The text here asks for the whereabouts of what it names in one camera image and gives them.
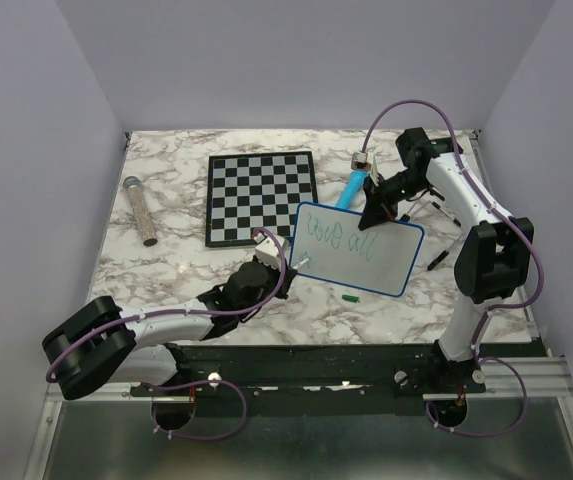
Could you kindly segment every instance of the marble tabletop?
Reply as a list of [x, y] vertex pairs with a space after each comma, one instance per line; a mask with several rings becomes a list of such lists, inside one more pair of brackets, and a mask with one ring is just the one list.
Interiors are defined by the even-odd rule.
[[[401, 130], [378, 130], [370, 143], [380, 172], [388, 177], [403, 168], [395, 139]], [[445, 132], [429, 131], [431, 137]], [[118, 305], [150, 307], [185, 302], [223, 283], [252, 248], [209, 249], [204, 245], [206, 184], [210, 155], [312, 151], [319, 201], [334, 205], [350, 174], [352, 153], [364, 131], [198, 130], [133, 133], [123, 179], [135, 175], [159, 243], [144, 247], [138, 237], [126, 193], [120, 188], [97, 267], [91, 296], [112, 295]], [[465, 134], [460, 145], [475, 165]], [[361, 210], [363, 193], [352, 208]], [[410, 204], [400, 204], [400, 214]], [[249, 323], [224, 337], [202, 342], [217, 345], [297, 345], [427, 343], [438, 338], [450, 319], [458, 295], [453, 264], [459, 250], [435, 270], [426, 266], [462, 232], [432, 206], [413, 215], [426, 236], [406, 293], [390, 298], [319, 280], [297, 277], [288, 301], [274, 300]], [[360, 297], [357, 304], [342, 294]], [[502, 312], [493, 320], [485, 342], [528, 342], [522, 311]]]

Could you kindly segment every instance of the whiteboard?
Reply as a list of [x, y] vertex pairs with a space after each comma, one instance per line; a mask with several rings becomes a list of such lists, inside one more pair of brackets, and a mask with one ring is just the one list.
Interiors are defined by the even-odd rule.
[[299, 204], [290, 264], [305, 277], [399, 297], [424, 239], [419, 225], [388, 222], [361, 232], [361, 214], [309, 202]]

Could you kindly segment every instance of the lavender wall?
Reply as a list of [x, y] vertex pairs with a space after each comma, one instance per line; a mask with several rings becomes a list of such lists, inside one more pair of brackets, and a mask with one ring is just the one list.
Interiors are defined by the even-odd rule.
[[[130, 129], [482, 126], [553, 0], [57, 0]], [[443, 127], [409, 106], [382, 126]]]
[[546, 287], [533, 310], [573, 374], [573, 0], [553, 6], [486, 123], [482, 147], [499, 199], [535, 224]]
[[21, 478], [47, 361], [79, 308], [124, 138], [51, 0], [0, 0], [0, 479]]

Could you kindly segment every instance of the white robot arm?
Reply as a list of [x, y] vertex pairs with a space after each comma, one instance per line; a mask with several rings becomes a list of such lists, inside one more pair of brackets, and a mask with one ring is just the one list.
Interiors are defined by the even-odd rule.
[[282, 261], [287, 241], [264, 232], [255, 237], [252, 261], [181, 305], [122, 309], [112, 297], [95, 298], [44, 338], [47, 380], [57, 381], [67, 400], [109, 382], [165, 383], [178, 363], [169, 344], [220, 337], [273, 297], [288, 298], [297, 270]]
[[[396, 144], [407, 168], [388, 179], [377, 173], [376, 166], [369, 168], [360, 229], [396, 218], [398, 202], [425, 189], [437, 189], [444, 196], [468, 236], [455, 264], [460, 295], [439, 346], [445, 361], [468, 361], [473, 358], [471, 339], [479, 342], [487, 326], [476, 331], [480, 317], [491, 304], [501, 303], [523, 285], [528, 272], [527, 247], [497, 214], [511, 219], [530, 241], [533, 225], [527, 218], [512, 218], [475, 175], [464, 175], [463, 170], [470, 172], [470, 165], [461, 155], [461, 147], [453, 145], [450, 138], [430, 140], [423, 129], [414, 128], [406, 130]], [[459, 149], [463, 168], [456, 161], [455, 148]], [[354, 162], [374, 165], [374, 160], [363, 152], [355, 156]], [[480, 194], [490, 199], [492, 209], [485, 206]]]

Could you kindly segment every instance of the purple cable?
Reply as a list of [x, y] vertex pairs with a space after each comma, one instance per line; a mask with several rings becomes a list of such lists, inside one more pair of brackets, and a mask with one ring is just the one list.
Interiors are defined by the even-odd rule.
[[[246, 404], [246, 399], [244, 398], [244, 394], [239, 389], [239, 387], [237, 385], [235, 385], [234, 383], [227, 382], [226, 380], [199, 380], [197, 382], [185, 383], [184, 385], [176, 385], [174, 387], [157, 387], [155, 385], [148, 385], [148, 384], [146, 384], [146, 386], [148, 388], [151, 388], [153, 390], [158, 390], [160, 392], [169, 392], [172, 390], [183, 390], [185, 388], [199, 387], [202, 385], [210, 385], [211, 383], [218, 383], [221, 385], [226, 385], [227, 387], [232, 388], [235, 391], [235, 393], [237, 395], [239, 395], [239, 398], [242, 401], [242, 414], [241, 414], [240, 420], [237, 423], [237, 425], [235, 425], [228, 432], [221, 433], [219, 435], [207, 435], [207, 436], [188, 435], [186, 433], [180, 433], [177, 430], [164, 430], [162, 427], [159, 426], [159, 423], [157, 423], [156, 412], [154, 410], [151, 410], [150, 418], [153, 421], [153, 423], [155, 424], [155, 431], [160, 431], [160, 432], [165, 433], [166, 435], [172, 435], [173, 437], [177, 437], [177, 438], [185, 438], [187, 440], [198, 440], [201, 442], [216, 442], [218, 440], [224, 440], [228, 437], [232, 437], [233, 435], [238, 433], [246, 424], [246, 417], [248, 414], [248, 405]], [[188, 421], [188, 423], [192, 422], [193, 418], [194, 417], [192, 417]]]
[[[284, 283], [284, 277], [286, 276], [286, 257], [284, 256], [284, 249], [282, 248], [280, 243], [277, 241], [277, 238], [275, 237], [275, 235], [273, 235], [271, 232], [269, 232], [265, 228], [263, 228], [263, 227], [256, 228], [255, 232], [263, 233], [265, 236], [270, 238], [273, 241], [273, 243], [275, 244], [275, 246], [277, 247], [277, 251], [279, 252], [279, 258], [281, 260], [281, 269], [279, 272], [279, 279], [277, 280], [277, 285], [275, 285], [275, 288], [273, 289], [273, 291], [270, 292], [270, 294], [264, 300], [259, 302], [257, 305], [254, 305], [254, 306], [248, 307], [248, 308], [244, 308], [243, 310], [232, 310], [232, 311], [224, 311], [224, 312], [215, 312], [215, 311], [211, 311], [211, 310], [190, 310], [190, 313], [195, 314], [195, 315], [217, 315], [218, 317], [234, 317], [237, 315], [245, 315], [247, 313], [251, 313], [257, 309], [262, 308], [264, 305], [266, 305], [268, 302], [270, 302], [275, 297], [275, 295], [277, 295], [279, 290], [282, 288], [282, 284]], [[147, 313], [146, 318], [161, 317], [164, 315], [177, 315], [177, 314], [183, 315], [183, 314], [187, 314], [187, 313], [188, 312], [185, 308], [169, 308], [167, 310], [158, 310], [156, 312]], [[53, 363], [51, 363], [50, 368], [46, 372], [46, 381], [48, 383], [55, 383], [57, 381], [57, 379], [53, 376], [53, 374], [55, 373], [55, 370], [57, 370], [57, 368], [62, 364], [62, 362], [73, 351], [75, 351], [81, 345], [83, 345], [84, 343], [89, 341], [91, 338], [93, 338], [93, 337], [95, 337], [95, 336], [97, 336], [97, 335], [99, 335], [99, 334], [101, 334], [107, 330], [110, 330], [111, 328], [115, 328], [119, 325], [123, 325], [125, 323], [133, 322], [133, 321], [139, 320], [139, 319], [140, 319], [139, 315], [131, 315], [130, 317], [118, 318], [117, 320], [113, 320], [112, 322], [108, 322], [108, 323], [102, 325], [101, 327], [97, 327], [96, 329], [88, 332], [86, 335], [79, 338], [76, 342], [73, 342], [66, 350], [64, 350], [61, 353], [61, 355], [59, 355], [59, 357], [57, 357], [53, 361]]]
[[[366, 153], [366, 148], [368, 147], [368, 141], [370, 140], [370, 137], [373, 133], [373, 130], [375, 130], [375, 127], [377, 126], [379, 121], [382, 119], [382, 117], [384, 115], [386, 115], [386, 113], [388, 113], [393, 108], [398, 107], [400, 105], [406, 105], [406, 104], [425, 105], [425, 106], [435, 110], [439, 114], [439, 116], [442, 117], [442, 120], [444, 120], [444, 123], [446, 124], [446, 128], [448, 129], [448, 133], [450, 134], [450, 139], [453, 143], [453, 147], [455, 147], [457, 145], [457, 137], [455, 135], [455, 130], [453, 129], [453, 125], [450, 123], [450, 120], [448, 119], [448, 117], [446, 116], [446, 114], [443, 112], [443, 110], [441, 108], [439, 108], [437, 105], [434, 105], [433, 103], [427, 102], [425, 100], [410, 99], [410, 100], [401, 100], [399, 102], [395, 102], [395, 103], [389, 105], [388, 107], [386, 107], [384, 110], [382, 110], [382, 112], [377, 116], [377, 118], [375, 119], [373, 124], [368, 129], [368, 133], [366, 133], [366, 138], [364, 138], [364, 145], [362, 146], [362, 152], [363, 153]], [[498, 308], [506, 308], [506, 309], [525, 308], [525, 307], [528, 307], [529, 305], [532, 305], [539, 298], [539, 296], [541, 295], [542, 290], [544, 288], [544, 269], [542, 267], [541, 259], [539, 258], [539, 255], [535, 251], [533, 244], [528, 240], [528, 238], [526, 238], [526, 235], [524, 235], [524, 233], [519, 228], [517, 228], [517, 226], [513, 222], [511, 222], [505, 215], [500, 213], [495, 208], [496, 205], [494, 205], [493, 202], [491, 202], [488, 199], [488, 197], [486, 197], [486, 195], [481, 190], [481, 188], [479, 186], [477, 186], [477, 183], [473, 180], [472, 174], [464, 167], [464, 162], [462, 161], [462, 157], [459, 155], [459, 149], [453, 148], [453, 152], [455, 154], [455, 160], [457, 162], [457, 166], [462, 171], [464, 178], [466, 178], [466, 181], [468, 182], [469, 186], [473, 189], [473, 191], [481, 199], [482, 203], [486, 206], [488, 211], [490, 213], [493, 213], [497, 218], [499, 218], [502, 222], [504, 222], [515, 233], [515, 235], [517, 235], [517, 237], [524, 243], [524, 245], [526, 245], [526, 248], [528, 248], [528, 251], [530, 252], [531, 256], [533, 257], [533, 260], [535, 261], [535, 265], [537, 266], [537, 288], [535, 289], [535, 292], [533, 293], [533, 295], [530, 298], [528, 298], [527, 300], [525, 300], [524, 302], [521, 302], [521, 303], [514, 303], [514, 304], [508, 304], [508, 305], [503, 305], [501, 303], [498, 303], [495, 305], [490, 305], [486, 309], [486, 311], [484, 312], [484, 314], [480, 318], [477, 326], [475, 327], [475, 330], [473, 332], [473, 338], [471, 339], [471, 345], [473, 345], [473, 348], [475, 348], [478, 340], [480, 340], [479, 337], [480, 337], [482, 331], [484, 330], [484, 326], [486, 325], [486, 322], [488, 321], [488, 312], [495, 310], [495, 309], [498, 309]], [[519, 384], [522, 387], [522, 392], [524, 395], [524, 404], [522, 407], [522, 413], [520, 414], [519, 418], [515, 421], [515, 423], [513, 423], [513, 425], [511, 425], [508, 428], [505, 428], [504, 430], [500, 430], [499, 432], [474, 433], [474, 432], [466, 432], [466, 431], [456, 431], [454, 429], [450, 429], [448, 427], [440, 425], [439, 420], [436, 418], [433, 418], [433, 416], [430, 412], [430, 408], [432, 407], [432, 404], [430, 402], [428, 402], [426, 404], [426, 415], [428, 416], [428, 418], [431, 420], [432, 423], [436, 424], [437, 428], [439, 428], [440, 430], [444, 430], [444, 431], [451, 432], [451, 433], [456, 433], [458, 435], [463, 435], [466, 437], [497, 437], [499, 435], [504, 435], [506, 433], [510, 433], [523, 423], [524, 419], [526, 418], [526, 412], [528, 411], [528, 394], [526, 392], [526, 385], [524, 384], [524, 380], [519, 375], [517, 370], [512, 365], [510, 365], [509, 363], [507, 363], [503, 360], [500, 360], [499, 358], [496, 358], [496, 357], [486, 357], [485, 359], [480, 360], [477, 357], [477, 350], [474, 349], [473, 351], [474, 351], [475, 360], [477, 361], [477, 363], [479, 365], [481, 365], [484, 362], [489, 361], [489, 360], [495, 361], [495, 362], [501, 363], [502, 365], [504, 365], [505, 367], [510, 369], [515, 374], [515, 377], [517, 377], [517, 380], [519, 381]]]

